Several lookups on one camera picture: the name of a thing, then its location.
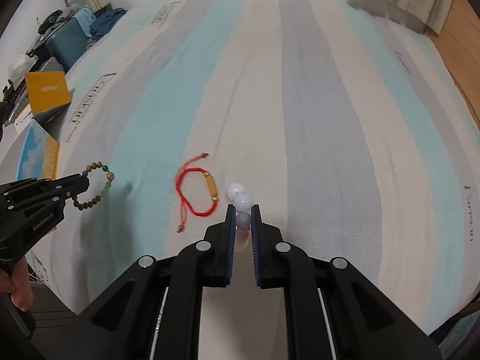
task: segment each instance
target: blue clothing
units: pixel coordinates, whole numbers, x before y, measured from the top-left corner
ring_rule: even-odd
[[[108,12],[105,12],[90,26],[90,33],[92,39],[97,41],[100,38],[110,32],[115,23],[126,14],[126,10],[123,8],[117,8]]]
[[[87,38],[91,38],[92,35],[90,34],[90,25],[97,20],[93,14],[92,8],[90,8],[88,5],[85,5],[77,13],[75,13],[73,17],[78,21],[78,24],[80,24],[85,36]]]

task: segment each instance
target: bed sheet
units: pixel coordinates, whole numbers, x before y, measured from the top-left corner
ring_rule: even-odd
[[[346,257],[426,333],[478,290],[479,133],[427,37],[336,0],[158,1],[129,11],[68,84],[57,176],[98,160],[116,175],[30,256],[72,310],[223,221],[225,198],[176,232],[173,178],[200,152],[220,190],[242,183],[284,239]],[[85,200],[105,182],[90,179]],[[203,178],[184,191],[209,205]],[[205,290],[201,359],[277,358],[281,292],[257,289],[252,265],[238,248],[231,287]]]

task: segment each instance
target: human hand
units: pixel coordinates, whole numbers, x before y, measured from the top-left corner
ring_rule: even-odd
[[[27,311],[33,303],[32,288],[28,280],[28,267],[25,257],[18,261],[11,270],[11,277],[0,269],[0,292],[10,293],[13,305]]]

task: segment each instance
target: red bracelet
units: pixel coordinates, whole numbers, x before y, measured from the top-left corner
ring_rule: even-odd
[[[208,156],[208,153],[202,153],[189,159],[188,161],[185,161],[182,164],[182,166],[178,169],[177,174],[175,175],[175,190],[177,192],[178,197],[180,198],[180,224],[178,225],[177,233],[181,233],[185,229],[185,224],[187,223],[187,215],[188,215],[187,209],[190,210],[190,212],[195,216],[210,216],[215,212],[215,209],[217,209],[219,199],[218,199],[217,188],[215,186],[215,180],[213,176],[203,168],[199,168],[199,167],[187,168],[187,166],[192,162],[197,161],[200,158],[206,158],[207,156]],[[196,211],[192,207],[188,199],[182,193],[182,190],[181,190],[182,181],[185,175],[189,172],[202,172],[203,175],[205,176],[207,188],[210,193],[210,197],[212,199],[212,204],[210,205],[210,208],[207,211]]]

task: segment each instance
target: wooden floor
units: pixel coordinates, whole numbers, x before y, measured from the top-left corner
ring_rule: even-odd
[[[445,66],[480,128],[480,19],[467,0],[453,0],[440,35],[428,28]]]

